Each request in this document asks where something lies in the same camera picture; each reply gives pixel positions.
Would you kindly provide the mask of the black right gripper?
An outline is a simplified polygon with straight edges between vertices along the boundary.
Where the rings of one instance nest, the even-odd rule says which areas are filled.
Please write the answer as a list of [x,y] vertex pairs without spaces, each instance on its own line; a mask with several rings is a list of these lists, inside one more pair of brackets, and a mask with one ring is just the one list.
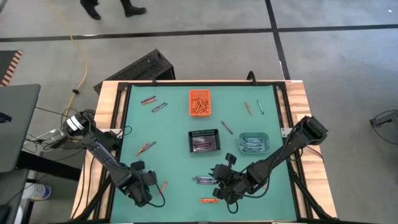
[[222,183],[222,187],[214,188],[214,197],[220,200],[225,199],[227,204],[234,204],[243,198],[249,185],[244,170],[235,171],[231,166],[222,164],[221,167],[212,168],[211,171],[211,176]]

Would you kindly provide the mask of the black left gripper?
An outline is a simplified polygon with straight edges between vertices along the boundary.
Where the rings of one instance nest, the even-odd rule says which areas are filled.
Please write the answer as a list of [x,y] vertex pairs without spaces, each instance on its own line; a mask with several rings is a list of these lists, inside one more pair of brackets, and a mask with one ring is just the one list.
[[[127,195],[129,193],[129,188],[135,187],[143,191],[145,188],[155,185],[156,183],[157,175],[154,170],[127,170],[126,174],[117,182],[116,186],[122,193]],[[143,207],[152,200],[152,195],[147,189],[144,190],[144,195],[138,192],[133,193],[132,196],[138,207]]]

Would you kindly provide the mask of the black slotted plastic basket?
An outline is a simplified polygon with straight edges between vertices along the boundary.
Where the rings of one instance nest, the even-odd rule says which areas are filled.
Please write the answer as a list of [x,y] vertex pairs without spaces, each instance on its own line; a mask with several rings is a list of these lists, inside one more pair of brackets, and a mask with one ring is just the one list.
[[[189,150],[191,153],[213,152],[221,150],[219,132],[217,129],[190,131],[188,133]],[[195,143],[211,142],[211,146],[194,148]]]

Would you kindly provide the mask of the teal plastic bin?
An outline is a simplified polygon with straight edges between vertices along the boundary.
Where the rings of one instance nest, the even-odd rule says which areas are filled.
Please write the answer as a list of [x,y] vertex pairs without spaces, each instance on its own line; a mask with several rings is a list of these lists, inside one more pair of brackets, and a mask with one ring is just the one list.
[[[244,142],[244,140],[243,140],[244,138],[263,138],[264,142],[262,142],[261,144],[266,145],[266,147],[262,147],[262,151],[263,151],[262,153],[245,153],[245,152],[243,152],[243,147],[246,144],[242,144],[242,142]],[[241,133],[238,137],[238,144],[239,144],[239,150],[244,154],[263,154],[263,153],[268,152],[271,148],[271,142],[270,142],[269,136],[263,132]]]

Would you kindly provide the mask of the green table mat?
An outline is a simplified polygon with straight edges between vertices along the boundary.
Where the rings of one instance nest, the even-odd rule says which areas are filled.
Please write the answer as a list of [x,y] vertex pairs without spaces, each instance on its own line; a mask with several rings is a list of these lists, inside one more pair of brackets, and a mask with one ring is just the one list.
[[[194,118],[189,114],[189,86],[134,86],[127,109],[127,135],[123,140],[120,160],[131,164],[145,162],[147,169],[157,174],[160,186],[168,185],[158,197],[157,187],[151,187],[152,200],[144,207],[116,191],[111,221],[113,223],[142,222],[216,222],[295,220],[295,205],[286,164],[280,164],[271,174],[269,190],[261,198],[243,198],[235,205],[226,202],[200,203],[201,198],[212,196],[213,185],[197,184],[193,177],[206,176],[217,164],[225,163],[231,153],[237,161],[234,170],[242,170],[252,162],[262,159],[260,154],[243,154],[238,147],[241,133],[263,132],[269,136],[271,150],[282,145],[280,124],[271,86],[211,86],[211,115]],[[157,101],[142,105],[151,96]],[[257,100],[265,114],[260,112]],[[248,113],[244,102],[251,108]],[[168,103],[153,113],[151,110]],[[221,124],[224,121],[233,134]],[[191,153],[188,133],[217,129],[221,150]],[[156,141],[151,148],[136,153],[146,143]]]

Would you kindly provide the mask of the orange slotted plastic basket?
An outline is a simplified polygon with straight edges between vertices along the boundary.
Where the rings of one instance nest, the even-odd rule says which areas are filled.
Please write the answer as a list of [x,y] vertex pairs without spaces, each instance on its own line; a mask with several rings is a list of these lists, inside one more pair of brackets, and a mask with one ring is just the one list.
[[[201,100],[203,100],[204,98],[208,98],[209,99],[209,103],[210,103],[210,108],[208,110],[206,110],[206,113],[196,113],[196,112],[192,112],[192,101],[195,98],[200,98]],[[207,117],[211,115],[211,94],[210,94],[210,90],[190,90],[189,91],[189,114],[190,116],[193,117]]]

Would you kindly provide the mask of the white blue canister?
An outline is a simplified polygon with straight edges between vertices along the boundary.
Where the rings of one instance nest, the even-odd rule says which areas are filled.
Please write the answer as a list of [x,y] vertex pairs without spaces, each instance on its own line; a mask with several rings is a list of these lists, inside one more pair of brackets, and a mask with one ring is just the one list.
[[37,183],[26,183],[24,191],[22,193],[22,199],[29,200],[47,200],[52,192],[52,189],[48,185],[37,184]]

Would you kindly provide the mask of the grey power strip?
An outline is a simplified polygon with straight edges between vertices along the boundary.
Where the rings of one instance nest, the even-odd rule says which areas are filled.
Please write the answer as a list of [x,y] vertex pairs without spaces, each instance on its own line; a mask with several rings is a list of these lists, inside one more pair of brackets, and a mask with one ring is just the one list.
[[48,145],[53,143],[54,141],[62,138],[65,136],[65,133],[60,129],[51,129],[41,135],[33,136],[28,134],[25,137],[24,145],[32,143],[32,144],[39,144],[39,145]]

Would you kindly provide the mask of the black crate on floor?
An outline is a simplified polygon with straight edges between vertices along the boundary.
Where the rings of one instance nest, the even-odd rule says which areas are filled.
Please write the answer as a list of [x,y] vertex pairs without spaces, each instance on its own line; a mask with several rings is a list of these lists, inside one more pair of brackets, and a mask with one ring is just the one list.
[[174,79],[174,66],[159,50],[155,49],[111,75],[105,81]]

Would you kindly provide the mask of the dark grey side desk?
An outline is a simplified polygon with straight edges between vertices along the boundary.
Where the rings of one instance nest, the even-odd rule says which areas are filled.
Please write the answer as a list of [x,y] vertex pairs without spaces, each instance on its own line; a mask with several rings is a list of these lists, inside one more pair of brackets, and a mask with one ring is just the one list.
[[0,87],[0,113],[11,117],[10,122],[0,123],[0,173],[24,167],[24,159],[30,157],[22,146],[39,92],[39,84]]

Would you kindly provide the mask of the person's black shoes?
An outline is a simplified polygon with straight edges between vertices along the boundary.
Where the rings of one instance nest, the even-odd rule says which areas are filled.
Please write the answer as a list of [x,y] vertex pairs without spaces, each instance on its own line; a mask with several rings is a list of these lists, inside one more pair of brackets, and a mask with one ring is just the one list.
[[[133,6],[131,0],[119,0],[124,9],[124,14],[126,17],[140,16],[147,12],[145,7]],[[94,20],[101,20],[100,14],[95,9],[99,5],[99,0],[80,0],[81,6],[85,9],[87,14]]]

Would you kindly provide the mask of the black mat orange striped edge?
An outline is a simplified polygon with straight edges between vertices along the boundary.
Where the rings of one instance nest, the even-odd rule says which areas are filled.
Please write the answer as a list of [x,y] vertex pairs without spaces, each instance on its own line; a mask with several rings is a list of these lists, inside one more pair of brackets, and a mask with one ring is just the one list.
[[22,50],[0,50],[0,87],[10,84],[22,54]]

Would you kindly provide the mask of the black table frame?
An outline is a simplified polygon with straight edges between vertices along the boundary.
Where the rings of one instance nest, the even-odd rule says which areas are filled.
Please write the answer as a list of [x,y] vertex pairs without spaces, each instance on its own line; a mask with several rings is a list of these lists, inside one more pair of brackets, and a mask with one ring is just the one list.
[[[301,80],[274,80],[269,84],[277,87],[276,102],[282,110],[281,121],[284,127],[291,126],[304,116],[310,116],[311,111],[308,104],[303,81]],[[129,85],[141,85],[145,81],[105,81],[99,94],[96,107],[96,124],[105,131],[117,130],[122,126],[122,113],[127,107],[127,88]],[[155,85],[253,85],[252,80],[159,80]],[[302,157],[296,157],[291,163],[294,171],[308,187],[317,203],[327,212],[336,217],[335,204],[331,194],[328,177],[326,176],[325,165],[320,159],[321,150],[319,146],[307,149]],[[84,165],[78,183],[78,189],[73,204],[72,215],[80,215],[86,203],[97,193],[104,181],[106,173],[102,165],[94,159],[91,153],[85,156]],[[91,220],[105,219],[110,216],[111,193],[113,189],[108,187],[104,196],[89,218]]]

